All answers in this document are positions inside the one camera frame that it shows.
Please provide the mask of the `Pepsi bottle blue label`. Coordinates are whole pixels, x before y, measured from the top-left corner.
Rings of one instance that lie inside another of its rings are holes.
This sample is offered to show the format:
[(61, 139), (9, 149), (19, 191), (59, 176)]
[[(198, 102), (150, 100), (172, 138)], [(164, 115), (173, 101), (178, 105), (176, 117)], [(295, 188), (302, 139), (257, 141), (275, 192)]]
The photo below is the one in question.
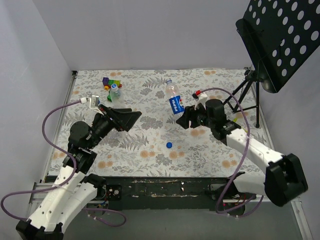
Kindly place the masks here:
[(165, 93), (173, 113), (173, 119), (176, 121), (184, 114), (185, 108), (180, 90), (171, 79), (166, 81)]

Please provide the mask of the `clear unlabelled plastic bottle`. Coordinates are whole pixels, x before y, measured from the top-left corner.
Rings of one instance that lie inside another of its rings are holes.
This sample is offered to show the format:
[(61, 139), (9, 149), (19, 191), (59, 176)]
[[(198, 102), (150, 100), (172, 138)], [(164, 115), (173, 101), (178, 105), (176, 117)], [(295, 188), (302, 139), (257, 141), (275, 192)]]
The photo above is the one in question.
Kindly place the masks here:
[(115, 109), (125, 108), (124, 94), (122, 93), (119, 87), (117, 89), (111, 88), (110, 95), (111, 95), (113, 107)]

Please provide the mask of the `Pocari Sweat bottle cap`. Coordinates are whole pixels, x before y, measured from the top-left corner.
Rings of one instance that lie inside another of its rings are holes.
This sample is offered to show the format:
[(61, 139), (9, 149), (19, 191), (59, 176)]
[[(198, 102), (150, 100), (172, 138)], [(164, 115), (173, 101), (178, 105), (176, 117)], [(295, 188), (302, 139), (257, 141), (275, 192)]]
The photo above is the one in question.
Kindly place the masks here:
[(112, 88), (112, 89), (117, 89), (118, 86), (114, 83), (114, 84), (111, 85), (111, 88)]

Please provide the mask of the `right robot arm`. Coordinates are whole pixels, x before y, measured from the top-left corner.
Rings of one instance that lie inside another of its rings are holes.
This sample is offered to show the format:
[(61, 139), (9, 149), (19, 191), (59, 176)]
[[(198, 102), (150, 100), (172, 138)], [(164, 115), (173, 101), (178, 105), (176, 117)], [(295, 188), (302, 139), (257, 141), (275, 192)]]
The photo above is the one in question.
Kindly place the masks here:
[(176, 123), (184, 129), (209, 128), (218, 141), (242, 153), (262, 170), (264, 177), (250, 177), (243, 172), (229, 177), (228, 183), (217, 189), (220, 199), (226, 196), (237, 199), (243, 193), (250, 193), (266, 196), (274, 205), (282, 207), (309, 188), (296, 155), (282, 154), (250, 138), (247, 131), (227, 118), (220, 100), (187, 106)]

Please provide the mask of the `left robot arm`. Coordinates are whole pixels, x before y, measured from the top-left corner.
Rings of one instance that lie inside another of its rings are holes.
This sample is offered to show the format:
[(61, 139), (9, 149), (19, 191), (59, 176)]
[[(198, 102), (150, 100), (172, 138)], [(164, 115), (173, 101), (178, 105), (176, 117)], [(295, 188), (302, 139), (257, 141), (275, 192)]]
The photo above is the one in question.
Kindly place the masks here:
[(54, 184), (38, 208), (16, 226), (22, 239), (63, 239), (68, 226), (87, 203), (106, 196), (106, 180), (88, 174), (97, 157), (93, 148), (112, 130), (128, 132), (142, 113), (102, 104), (98, 110), (91, 125), (77, 121), (71, 126), (66, 157)]

